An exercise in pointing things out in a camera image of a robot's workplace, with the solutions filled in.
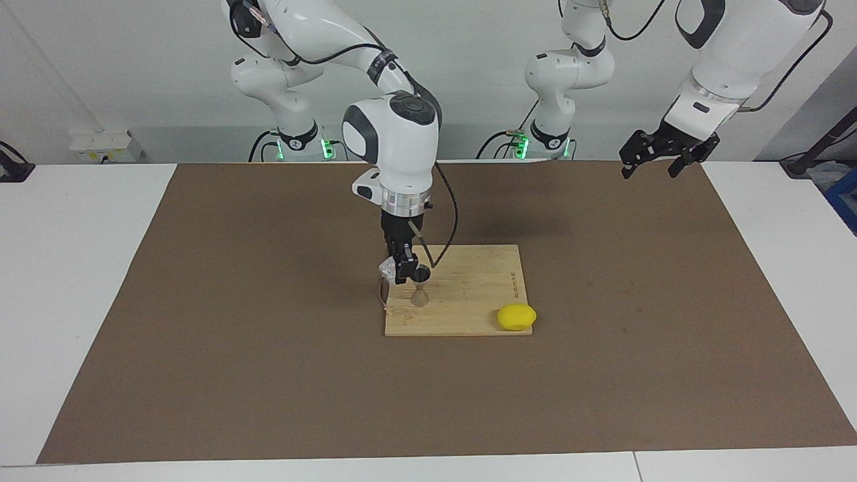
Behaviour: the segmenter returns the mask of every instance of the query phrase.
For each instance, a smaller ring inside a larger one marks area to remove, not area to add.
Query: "brown paper mat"
[[[384,336],[364,170],[179,166],[39,463],[857,444],[699,167],[449,166],[539,312],[475,339]]]

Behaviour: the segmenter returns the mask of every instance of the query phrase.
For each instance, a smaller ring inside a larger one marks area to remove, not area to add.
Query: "yellow object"
[[[497,322],[509,331],[524,331],[536,322],[536,311],[528,304],[510,304],[497,313]]]

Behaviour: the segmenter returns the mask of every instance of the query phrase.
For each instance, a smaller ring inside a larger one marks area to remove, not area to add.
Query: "silver metal ring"
[[[419,194],[400,194],[381,186],[381,209],[399,218],[413,218],[425,212],[431,190]]]

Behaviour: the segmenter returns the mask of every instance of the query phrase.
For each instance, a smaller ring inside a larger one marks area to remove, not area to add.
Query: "wooden cutting board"
[[[443,246],[429,246],[435,256]],[[422,246],[420,260],[428,260]],[[387,336],[529,336],[532,328],[508,331],[497,311],[527,304],[524,271],[516,244],[450,247],[425,285],[428,304],[411,302],[414,284],[391,286],[387,299]]]

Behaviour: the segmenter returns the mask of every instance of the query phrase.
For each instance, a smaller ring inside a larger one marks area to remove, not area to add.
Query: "green led light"
[[[321,139],[321,152],[324,154],[324,160],[331,160],[336,157],[336,150],[333,145],[326,139]]]
[[[527,136],[520,136],[518,146],[515,148],[515,157],[518,159],[526,159],[527,150],[530,149],[530,139]]]

